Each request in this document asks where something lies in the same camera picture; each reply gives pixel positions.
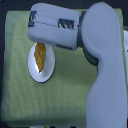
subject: plate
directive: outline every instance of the plate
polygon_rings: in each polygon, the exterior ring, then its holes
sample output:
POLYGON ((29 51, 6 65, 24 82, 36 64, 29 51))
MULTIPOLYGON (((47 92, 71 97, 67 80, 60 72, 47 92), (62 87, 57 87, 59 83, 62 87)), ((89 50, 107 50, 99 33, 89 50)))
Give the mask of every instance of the plate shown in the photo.
POLYGON ((39 70, 35 61, 35 57, 34 57, 36 44, 37 43, 35 43, 30 50, 29 57, 28 57, 28 68, 32 78, 35 81, 45 82, 50 78, 55 67, 54 51, 50 45, 44 44, 46 46, 46 59, 44 62, 44 69, 39 73, 39 70))

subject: green cloth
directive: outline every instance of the green cloth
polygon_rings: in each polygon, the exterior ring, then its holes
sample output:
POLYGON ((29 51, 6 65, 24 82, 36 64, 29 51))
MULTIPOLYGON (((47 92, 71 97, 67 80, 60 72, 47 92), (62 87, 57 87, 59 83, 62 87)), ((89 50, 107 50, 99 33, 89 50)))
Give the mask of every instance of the green cloth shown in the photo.
MULTIPOLYGON (((122 12, 115 11, 123 42, 122 12)), ((87 61, 81 48, 75 52, 53 48, 53 75, 46 83, 34 81, 28 70, 28 55, 34 44, 27 37, 29 14, 9 11, 6 16, 1 120, 9 126, 83 126, 86 98, 97 69, 87 61)))

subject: fried food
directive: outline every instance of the fried food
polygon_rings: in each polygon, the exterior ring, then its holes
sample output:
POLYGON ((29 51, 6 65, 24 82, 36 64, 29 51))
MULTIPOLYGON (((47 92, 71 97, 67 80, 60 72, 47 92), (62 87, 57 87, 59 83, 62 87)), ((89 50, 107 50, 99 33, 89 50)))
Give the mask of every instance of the fried food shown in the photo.
POLYGON ((36 44, 34 57, 40 73, 44 69, 44 62, 46 58, 46 47, 44 44, 42 43, 36 44))

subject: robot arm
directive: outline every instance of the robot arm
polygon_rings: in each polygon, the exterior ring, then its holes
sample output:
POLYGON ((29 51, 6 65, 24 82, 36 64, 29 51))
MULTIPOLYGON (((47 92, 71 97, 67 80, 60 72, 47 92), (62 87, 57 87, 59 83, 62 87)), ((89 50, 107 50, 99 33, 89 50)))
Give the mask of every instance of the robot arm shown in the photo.
POLYGON ((87 97, 87 128, 126 128, 127 94, 118 17, 110 6, 97 3, 79 18, 79 13, 70 9, 36 4, 31 9, 28 37, 70 50, 83 47, 88 60, 98 64, 98 76, 87 97))
POLYGON ((31 9, 28 37, 34 42, 76 50, 79 13, 44 3, 31 9))

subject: green tablecloth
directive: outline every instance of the green tablecloth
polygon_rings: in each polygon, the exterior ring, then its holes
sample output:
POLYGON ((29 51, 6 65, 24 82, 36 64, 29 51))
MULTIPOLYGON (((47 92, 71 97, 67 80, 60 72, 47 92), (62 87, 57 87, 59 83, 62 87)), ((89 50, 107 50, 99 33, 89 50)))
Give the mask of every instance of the green tablecloth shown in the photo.
MULTIPOLYGON (((115 11, 123 42, 122 12, 115 11)), ((2 121, 10 126, 85 125, 86 98, 97 76, 96 67, 87 61, 81 48, 75 52, 53 48, 56 64, 52 77, 46 83, 34 81, 28 70, 28 55, 34 44, 27 37, 29 14, 7 13, 2 121)))

